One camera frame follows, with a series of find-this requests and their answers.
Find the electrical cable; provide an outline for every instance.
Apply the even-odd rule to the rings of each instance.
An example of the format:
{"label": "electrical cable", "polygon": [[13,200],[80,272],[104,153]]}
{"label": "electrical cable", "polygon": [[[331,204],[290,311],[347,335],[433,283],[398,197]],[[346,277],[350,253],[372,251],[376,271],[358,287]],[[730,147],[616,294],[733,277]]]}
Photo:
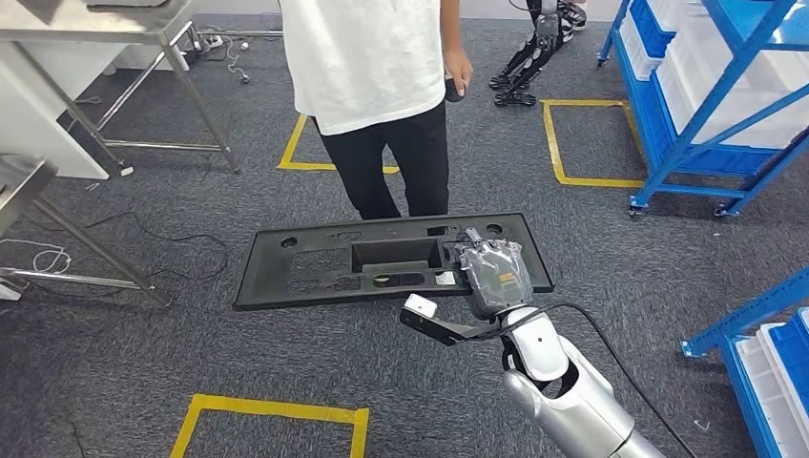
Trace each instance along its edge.
{"label": "electrical cable", "polygon": [[538,10],[538,9],[532,9],[532,8],[523,8],[523,7],[518,7],[518,6],[517,6],[517,4],[516,4],[516,3],[514,3],[514,0],[508,0],[508,2],[509,2],[509,3],[510,3],[512,6],[513,6],[513,7],[515,7],[517,10],[520,10],[520,11],[528,11],[528,12],[542,12],[542,10],[541,10],[541,9],[539,9],[539,10]]}
{"label": "electrical cable", "polygon": [[[147,234],[149,236],[154,237],[155,239],[161,239],[161,240],[166,240],[166,241],[170,241],[170,242],[184,242],[184,241],[188,241],[188,240],[192,240],[192,239],[208,239],[208,240],[212,241],[213,243],[215,243],[216,245],[218,245],[222,249],[222,253],[224,255],[222,257],[221,264],[217,267],[217,269],[214,270],[214,272],[212,272],[212,273],[210,273],[208,275],[191,276],[191,275],[188,275],[187,273],[177,272],[176,270],[167,269],[167,268],[160,268],[160,269],[156,270],[155,272],[152,272],[149,275],[147,275],[146,276],[147,278],[155,277],[155,276],[161,275],[161,274],[170,274],[170,275],[174,275],[176,277],[180,277],[180,278],[182,278],[184,280],[205,281],[205,280],[210,280],[210,279],[218,276],[219,274],[221,274],[227,268],[227,266],[228,266],[228,249],[227,249],[227,245],[225,244],[225,242],[222,241],[221,239],[219,239],[219,238],[217,238],[215,236],[212,236],[210,234],[194,234],[192,236],[185,236],[185,237],[178,237],[178,238],[161,236],[160,234],[156,234],[155,232],[147,229],[143,225],[143,223],[140,221],[140,219],[137,217],[137,213],[135,213],[133,211],[118,213],[118,214],[106,217],[104,219],[100,219],[100,220],[98,220],[96,222],[93,222],[91,224],[88,224],[88,225],[86,225],[84,227],[85,227],[85,229],[91,229],[93,227],[100,226],[102,224],[110,222],[110,221],[112,221],[114,219],[119,219],[119,218],[128,217],[128,216],[131,216],[133,219],[135,219],[135,224],[137,225],[138,229],[140,229],[140,231],[142,231],[143,233],[145,233],[145,234]],[[52,231],[52,232],[64,232],[65,231],[65,229],[63,229],[63,228],[52,228],[52,227],[47,227],[47,226],[44,226],[42,224],[39,224],[38,222],[34,221],[31,217],[28,217],[28,220],[34,226],[39,227],[40,229],[44,229],[46,231]],[[50,246],[50,247],[55,246],[55,245],[48,245],[46,243],[41,243],[41,244],[42,245],[47,245],[47,246]],[[40,288],[40,289],[42,289],[42,290],[44,290],[46,292],[49,292],[49,293],[57,295],[57,296],[65,296],[65,297],[69,297],[69,298],[85,298],[85,299],[106,298],[106,297],[110,297],[112,295],[121,293],[121,292],[126,290],[126,288],[117,288],[114,291],[109,291],[109,292],[105,292],[105,293],[101,293],[101,294],[97,294],[97,295],[80,295],[80,294],[62,293],[62,292],[59,292],[59,291],[55,291],[55,290],[53,290],[51,288],[48,288],[46,286],[43,286],[42,284],[39,284],[39,283],[37,283],[35,281],[29,281],[29,282],[31,284],[33,284],[34,286],[36,286],[37,288]]]}
{"label": "electrical cable", "polygon": [[581,315],[584,316],[584,318],[587,319],[588,322],[590,322],[590,325],[595,330],[596,334],[598,334],[598,337],[601,338],[601,341],[604,343],[604,346],[607,347],[607,350],[610,351],[610,354],[612,355],[612,358],[618,364],[618,367],[620,367],[621,372],[624,373],[624,376],[626,376],[627,380],[629,380],[630,384],[633,386],[635,391],[637,391],[637,394],[640,395],[641,399],[643,399],[643,401],[646,403],[646,405],[649,406],[649,408],[652,410],[652,412],[657,417],[657,419],[660,420],[660,423],[663,424],[663,426],[666,429],[669,430],[672,437],[674,437],[674,439],[683,447],[683,449],[685,449],[686,453],[688,453],[689,456],[691,456],[692,458],[697,458],[694,451],[691,450],[691,448],[688,446],[688,444],[685,442],[685,440],[674,430],[674,428],[669,424],[669,422],[667,422],[666,419],[663,418],[663,414],[660,413],[660,411],[657,409],[656,406],[654,406],[652,401],[646,395],[646,392],[640,387],[638,382],[635,381],[634,377],[632,375],[630,375],[629,369],[627,369],[627,367],[624,365],[623,360],[618,356],[618,352],[612,346],[612,343],[607,338],[607,335],[604,333],[604,331],[601,330],[601,327],[595,321],[595,318],[593,318],[592,315],[590,314],[590,312],[585,310],[584,307],[582,307],[581,305],[578,305],[578,304],[575,304],[575,303],[572,303],[572,302],[555,302],[555,303],[552,303],[550,305],[545,305],[545,306],[539,307],[536,310],[532,311],[531,313],[527,314],[525,317],[518,320],[517,322],[515,322],[513,324],[510,324],[510,325],[508,325],[506,327],[503,327],[501,329],[498,329],[496,332],[489,332],[489,333],[486,333],[486,334],[481,334],[479,336],[475,336],[473,338],[470,338],[469,340],[471,340],[471,341],[489,341],[489,340],[492,340],[492,339],[497,339],[497,338],[503,337],[506,334],[508,334],[509,332],[512,332],[514,329],[516,329],[516,328],[522,326],[523,324],[525,324],[525,323],[533,320],[534,318],[538,317],[539,315],[542,315],[543,313],[549,312],[549,311],[551,311],[553,309],[556,309],[556,308],[571,308],[571,309],[579,312]]}
{"label": "electrical cable", "polygon": [[233,40],[228,35],[223,35],[222,38],[228,42],[228,46],[225,49],[225,56],[232,60],[232,62],[227,64],[228,72],[240,73],[242,82],[250,81],[250,76],[247,76],[247,73],[245,73],[241,67],[236,66],[236,63],[239,62],[239,58],[241,57],[241,53],[236,54],[236,56],[230,54],[230,50],[233,49]]}
{"label": "electrical cable", "polygon": [[71,413],[67,410],[66,407],[61,406],[62,411],[64,412],[64,419],[68,424],[71,426],[73,430],[73,438],[78,446],[79,454],[81,458],[87,458],[87,451],[84,449],[84,444],[81,443],[81,437],[78,435],[78,426],[76,425],[75,421],[71,420]]}
{"label": "electrical cable", "polygon": [[[9,242],[9,243],[25,243],[27,245],[44,246],[44,247],[48,247],[48,248],[53,248],[52,250],[40,251],[39,253],[36,254],[36,256],[33,257],[33,270],[35,272],[48,272],[48,273],[52,273],[52,274],[63,274],[71,267],[71,261],[73,261],[73,259],[71,258],[71,255],[69,255],[69,254],[67,254],[65,252],[65,248],[62,247],[62,246],[59,246],[59,245],[51,245],[50,243],[40,243],[38,241],[23,240],[23,239],[0,239],[0,244],[3,244],[5,242]],[[51,264],[48,267],[40,268],[37,261],[43,255],[55,255],[55,256],[53,257],[53,260],[51,261]],[[62,257],[65,257],[65,266],[63,268],[57,270],[57,271],[52,271],[51,269],[53,269],[56,266],[56,263],[59,262],[59,260]]]}

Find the humanoid robot legs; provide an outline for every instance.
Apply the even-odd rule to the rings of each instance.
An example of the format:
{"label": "humanoid robot legs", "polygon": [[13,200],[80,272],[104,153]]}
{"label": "humanoid robot legs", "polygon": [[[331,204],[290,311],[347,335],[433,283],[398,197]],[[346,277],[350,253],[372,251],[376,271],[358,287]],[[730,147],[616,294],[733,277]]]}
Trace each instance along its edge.
{"label": "humanoid robot legs", "polygon": [[494,104],[499,107],[534,105],[536,97],[522,91],[529,87],[550,57],[572,39],[573,31],[584,29],[587,23],[584,11],[565,0],[526,0],[526,5],[534,30],[505,68],[488,82],[491,89],[502,91],[494,96]]}

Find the blue metal shelf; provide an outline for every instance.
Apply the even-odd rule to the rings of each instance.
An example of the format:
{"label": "blue metal shelf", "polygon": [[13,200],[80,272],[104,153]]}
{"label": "blue metal shelf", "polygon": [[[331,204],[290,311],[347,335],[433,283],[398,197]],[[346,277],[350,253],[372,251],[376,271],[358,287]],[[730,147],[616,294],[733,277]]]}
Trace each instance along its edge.
{"label": "blue metal shelf", "polygon": [[[636,80],[632,63],[620,36],[621,24],[628,14],[630,3],[634,2],[632,8],[635,23],[648,26],[643,29],[648,36],[646,38],[641,36],[644,46],[647,41],[653,43],[664,41],[658,39],[660,30],[652,11],[646,8],[648,7],[646,0],[622,0],[607,40],[598,54],[601,65],[607,60],[614,45],[615,60],[621,70],[632,104],[641,147],[649,169],[649,177],[643,186],[637,194],[630,197],[631,213],[648,207],[649,199],[654,193],[666,192],[727,198],[728,200],[716,209],[715,215],[736,216],[742,207],[758,195],[796,157],[809,149],[809,127],[783,150],[722,144],[760,120],[809,95],[809,84],[749,115],[709,140],[693,143],[694,138],[760,50],[809,51],[809,8],[802,3],[805,0],[702,1],[716,22],[717,28],[722,32],[722,36],[728,41],[733,58],[682,132],[677,133],[674,130],[656,71],[652,71],[649,81]],[[743,182],[738,189],[665,183],[672,173],[739,177]]]}
{"label": "blue metal shelf", "polygon": [[750,383],[750,378],[747,376],[747,372],[741,364],[741,358],[738,356],[738,350],[736,350],[736,343],[745,339],[748,337],[728,337],[719,346],[719,351],[725,362],[728,378],[731,379],[741,415],[750,431],[750,438],[753,440],[753,447],[756,448],[758,458],[781,458],[776,438],[767,424],[767,417],[761,409],[761,403],[753,391],[753,385]]}
{"label": "blue metal shelf", "polygon": [[754,324],[768,320],[779,311],[806,298],[809,298],[809,267],[773,286],[757,298],[747,301],[738,310],[688,341],[680,343],[683,353],[689,358],[703,357],[713,348],[719,350],[759,458],[781,458],[781,454],[741,363],[736,343],[748,339],[741,334]]}
{"label": "blue metal shelf", "polygon": [[[612,42],[615,48],[615,60],[618,68],[621,69],[628,99],[633,108],[644,157],[649,169],[657,170],[662,158],[677,137],[666,99],[660,90],[660,83],[657,81],[655,72],[652,72],[649,81],[639,81],[634,78],[626,47],[617,31],[612,33]],[[697,147],[698,145],[691,145],[690,151]],[[778,151],[767,148],[717,145],[686,159],[674,168],[674,172],[712,177],[752,177]],[[725,193],[712,193],[712,195],[728,197]]]}
{"label": "blue metal shelf", "polygon": [[[733,52],[753,34],[773,0],[702,0]],[[809,51],[809,5],[795,3],[764,45],[765,50]]]}

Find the blue storage bin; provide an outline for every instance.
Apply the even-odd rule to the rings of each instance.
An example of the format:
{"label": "blue storage bin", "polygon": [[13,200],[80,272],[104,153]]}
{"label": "blue storage bin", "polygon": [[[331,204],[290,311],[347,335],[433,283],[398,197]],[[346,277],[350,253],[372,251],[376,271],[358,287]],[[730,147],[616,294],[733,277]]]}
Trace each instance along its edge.
{"label": "blue storage bin", "polygon": [[778,355],[809,411],[809,307],[801,308],[787,324],[770,330]]}
{"label": "blue storage bin", "polygon": [[640,31],[646,54],[649,57],[663,58],[666,54],[666,47],[674,38],[674,32],[660,29],[647,0],[633,0],[630,5],[630,13]]}
{"label": "blue storage bin", "polygon": [[[650,83],[641,85],[633,92],[635,104],[647,108],[646,118],[638,122],[643,152],[650,169],[656,169],[665,159],[664,155],[674,143],[676,132],[667,109],[666,98],[660,90],[657,74],[652,73]],[[778,150],[751,148],[749,146],[716,145],[700,155],[689,157],[674,170],[681,174],[709,175],[714,177],[751,177],[761,170]]]}

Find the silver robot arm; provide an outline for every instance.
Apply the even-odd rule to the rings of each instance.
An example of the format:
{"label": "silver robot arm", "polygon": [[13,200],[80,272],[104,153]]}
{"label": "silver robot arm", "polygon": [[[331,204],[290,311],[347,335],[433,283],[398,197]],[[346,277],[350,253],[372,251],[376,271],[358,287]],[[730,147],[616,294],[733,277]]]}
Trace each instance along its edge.
{"label": "silver robot arm", "polygon": [[[506,325],[536,310],[508,312]],[[664,458],[634,430],[634,418],[612,396],[612,386],[546,314],[508,333],[517,367],[503,376],[506,392],[569,458]],[[546,395],[549,383],[557,393]]]}
{"label": "silver robot arm", "polygon": [[459,258],[472,286],[469,305],[489,325],[437,320],[437,304],[417,295],[405,303],[400,321],[447,345],[500,338],[508,396],[568,458],[665,458],[634,429],[607,379],[556,333],[547,314],[528,305],[532,291],[522,247],[467,233]]}

